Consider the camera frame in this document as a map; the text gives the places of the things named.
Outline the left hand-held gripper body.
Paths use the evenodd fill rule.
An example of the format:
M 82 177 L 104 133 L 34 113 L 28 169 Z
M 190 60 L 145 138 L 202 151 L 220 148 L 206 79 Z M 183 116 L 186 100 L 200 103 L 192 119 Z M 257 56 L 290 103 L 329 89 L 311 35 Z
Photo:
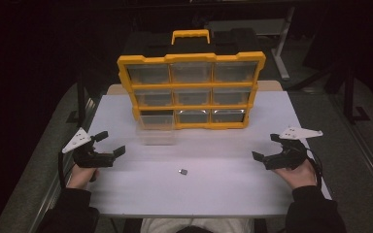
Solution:
M 81 168 L 112 167 L 116 160 L 112 153 L 97 152 L 94 147 L 94 136 L 90 136 L 83 128 L 79 128 L 61 152 L 73 153 L 74 162 Z

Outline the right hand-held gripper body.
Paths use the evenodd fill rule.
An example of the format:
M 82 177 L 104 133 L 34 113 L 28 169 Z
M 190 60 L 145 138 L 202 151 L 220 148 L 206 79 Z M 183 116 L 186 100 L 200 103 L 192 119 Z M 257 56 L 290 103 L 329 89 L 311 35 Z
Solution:
M 282 151 L 277 154 L 264 156 L 262 163 L 267 170 L 296 169 L 308 158 L 307 148 L 301 142 L 301 139 L 320 137 L 323 133 L 300 127 L 289 127 L 279 135 L 282 140 L 279 143 L 282 146 Z

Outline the clear plastic drawer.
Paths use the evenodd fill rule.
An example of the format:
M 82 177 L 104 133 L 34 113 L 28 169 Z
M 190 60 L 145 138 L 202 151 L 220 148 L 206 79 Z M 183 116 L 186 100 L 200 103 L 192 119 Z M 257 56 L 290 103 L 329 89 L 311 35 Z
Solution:
M 175 143 L 172 111 L 144 111 L 139 116 L 136 135 L 145 146 L 170 146 Z

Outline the yellow black drawer organizer cabinet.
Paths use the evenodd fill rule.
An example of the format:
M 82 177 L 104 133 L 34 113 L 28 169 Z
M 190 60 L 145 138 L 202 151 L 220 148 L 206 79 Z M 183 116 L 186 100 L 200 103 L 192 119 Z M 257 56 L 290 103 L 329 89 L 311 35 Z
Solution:
M 265 61 L 255 32 L 234 28 L 134 32 L 117 65 L 135 120 L 172 111 L 176 129 L 241 129 Z

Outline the person's left hand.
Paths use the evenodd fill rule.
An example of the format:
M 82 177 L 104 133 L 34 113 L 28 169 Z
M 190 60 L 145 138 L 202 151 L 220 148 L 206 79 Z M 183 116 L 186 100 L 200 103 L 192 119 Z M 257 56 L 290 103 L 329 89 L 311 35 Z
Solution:
M 86 189 L 87 184 L 92 177 L 97 178 L 99 171 L 96 168 L 81 168 L 74 165 L 72 168 L 71 177 L 67 183 L 67 188 Z

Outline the person's right hand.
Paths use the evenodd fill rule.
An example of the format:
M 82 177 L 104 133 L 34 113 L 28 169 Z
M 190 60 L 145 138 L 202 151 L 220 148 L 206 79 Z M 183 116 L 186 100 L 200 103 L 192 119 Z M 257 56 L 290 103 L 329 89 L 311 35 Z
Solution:
M 318 184 L 315 170 L 308 160 L 305 160 L 294 170 L 281 168 L 276 169 L 275 173 L 284 179 L 292 189 Z

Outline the black metal stand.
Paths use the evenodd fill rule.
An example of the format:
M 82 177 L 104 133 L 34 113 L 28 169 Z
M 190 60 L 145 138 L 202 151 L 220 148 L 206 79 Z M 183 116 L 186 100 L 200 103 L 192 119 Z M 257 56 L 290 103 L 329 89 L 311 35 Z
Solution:
M 360 106 L 354 106 L 355 77 L 350 66 L 346 69 L 344 82 L 344 116 L 350 124 L 357 121 L 367 121 L 370 119 L 366 111 Z
M 77 103 L 78 109 L 69 114 L 66 122 L 76 123 L 78 127 L 81 127 L 86 117 L 86 90 L 81 73 L 77 75 Z

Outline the white desk with metal leg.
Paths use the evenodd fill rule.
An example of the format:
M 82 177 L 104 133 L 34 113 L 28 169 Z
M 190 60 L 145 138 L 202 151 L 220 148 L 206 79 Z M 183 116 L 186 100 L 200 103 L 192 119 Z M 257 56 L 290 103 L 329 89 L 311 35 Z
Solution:
M 282 18 L 209 21 L 205 25 L 205 28 L 212 31 L 227 31 L 233 28 L 246 27 L 253 29 L 257 36 L 278 36 L 277 46 L 271 49 L 272 58 L 275 61 L 281 79 L 288 81 L 289 73 L 281 58 L 281 54 L 288 36 L 294 11 L 294 7 L 289 7 L 286 16 Z

